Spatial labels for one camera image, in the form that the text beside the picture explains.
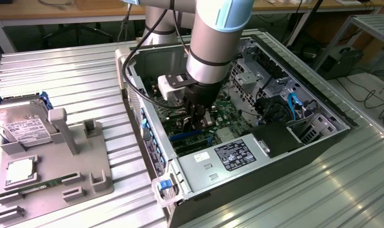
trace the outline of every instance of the slotted metal table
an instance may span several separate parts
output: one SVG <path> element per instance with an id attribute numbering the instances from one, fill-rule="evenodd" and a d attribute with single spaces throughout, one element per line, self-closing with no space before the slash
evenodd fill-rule
<path id="1" fill-rule="evenodd" d="M 251 192 L 183 228 L 384 227 L 384 129 L 279 41 L 258 35 L 359 124 L 308 166 Z M 68 124 L 103 123 L 115 182 L 112 194 L 28 220 L 13 228 L 166 228 L 142 152 L 120 97 L 115 50 L 134 42 L 3 55 L 0 95 L 44 89 Z"/>
<path id="2" fill-rule="evenodd" d="M 375 38 L 384 42 L 384 14 L 378 15 L 352 15 L 347 18 L 336 36 L 334 37 L 324 52 L 318 57 L 314 69 L 318 71 L 327 56 L 330 55 L 334 47 L 338 45 L 343 35 L 346 34 L 351 25 L 355 25 L 360 30 L 371 34 Z M 348 41 L 347 45 L 351 46 L 358 39 L 358 35 Z"/>

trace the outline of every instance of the robotic arm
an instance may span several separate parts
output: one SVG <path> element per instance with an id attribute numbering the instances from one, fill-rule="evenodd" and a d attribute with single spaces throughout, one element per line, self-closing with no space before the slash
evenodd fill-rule
<path id="1" fill-rule="evenodd" d="M 251 18 L 255 0 L 124 1 L 147 6 L 144 34 L 152 32 L 154 38 L 146 40 L 144 45 L 178 41 L 172 10 L 179 10 L 179 25 L 191 25 L 191 20 L 195 18 L 187 72 L 183 79 L 188 83 L 184 82 L 183 86 L 187 111 L 191 112 L 192 121 L 199 121 L 206 114 L 206 109 L 211 108 L 218 98 L 243 28 Z M 168 11 L 162 22 L 155 29 L 151 29 L 163 16 L 164 10 Z"/>

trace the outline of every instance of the gray plastic post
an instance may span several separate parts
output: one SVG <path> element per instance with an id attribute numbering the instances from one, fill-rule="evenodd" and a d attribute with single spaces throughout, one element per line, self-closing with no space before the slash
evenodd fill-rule
<path id="1" fill-rule="evenodd" d="M 95 192 L 106 190 L 111 186 L 111 181 L 106 176 L 104 170 L 103 170 L 103 176 L 99 178 L 95 178 L 94 174 L 90 173 L 90 181 Z"/>
<path id="2" fill-rule="evenodd" d="M 12 154 L 16 154 L 20 152 L 25 152 L 25 148 L 20 144 L 20 142 L 11 142 L 11 143 L 0 145 L 0 147 L 8 155 L 12 155 Z"/>
<path id="3" fill-rule="evenodd" d="M 87 139 L 99 135 L 99 129 L 95 119 L 84 120 L 83 125 Z"/>
<path id="4" fill-rule="evenodd" d="M 16 200 L 21 200 L 23 199 L 23 195 L 17 192 L 12 195 L 0 197 L 0 204 L 5 204 L 5 203 L 11 203 Z"/>
<path id="5" fill-rule="evenodd" d="M 80 174 L 80 171 L 74 172 L 74 173 L 75 173 L 74 177 L 62 180 L 62 183 L 66 186 L 70 185 L 70 184 L 75 184 L 75 183 L 83 181 L 83 175 Z"/>
<path id="6" fill-rule="evenodd" d="M 24 209 L 21 207 L 12 206 L 4 211 L 0 211 L 0 223 L 4 223 L 12 219 L 20 218 L 24 215 Z"/>
<path id="7" fill-rule="evenodd" d="M 67 142 L 68 148 L 71 150 L 72 155 L 79 154 L 78 144 L 74 140 L 68 125 L 67 125 L 67 111 L 63 108 L 51 109 L 48 111 L 48 121 L 56 125 L 63 134 L 64 140 Z"/>
<path id="8" fill-rule="evenodd" d="M 86 196 L 86 191 L 82 186 L 63 191 L 63 199 L 66 200 L 66 202 L 76 200 L 84 196 Z"/>

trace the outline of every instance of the blue cable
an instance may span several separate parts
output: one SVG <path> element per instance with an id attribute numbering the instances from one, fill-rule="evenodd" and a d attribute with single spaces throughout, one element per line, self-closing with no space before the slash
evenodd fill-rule
<path id="1" fill-rule="evenodd" d="M 294 109 L 292 98 L 294 98 L 295 104 L 299 104 L 300 106 L 303 106 L 303 103 L 298 99 L 296 93 L 288 94 L 288 106 L 290 106 L 291 112 L 294 114 L 294 120 L 296 121 L 296 113 L 295 113 L 295 109 Z"/>

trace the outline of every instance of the hard drive label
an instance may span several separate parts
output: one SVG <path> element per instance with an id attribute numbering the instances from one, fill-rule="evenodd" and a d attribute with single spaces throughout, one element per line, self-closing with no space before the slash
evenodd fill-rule
<path id="1" fill-rule="evenodd" d="M 51 137 L 42 119 L 31 119 L 15 123 L 7 123 L 4 127 L 8 129 L 15 139 L 20 143 L 31 143 Z"/>
<path id="2" fill-rule="evenodd" d="M 243 139 L 215 148 L 215 151 L 228 171 L 234 171 L 256 161 Z"/>

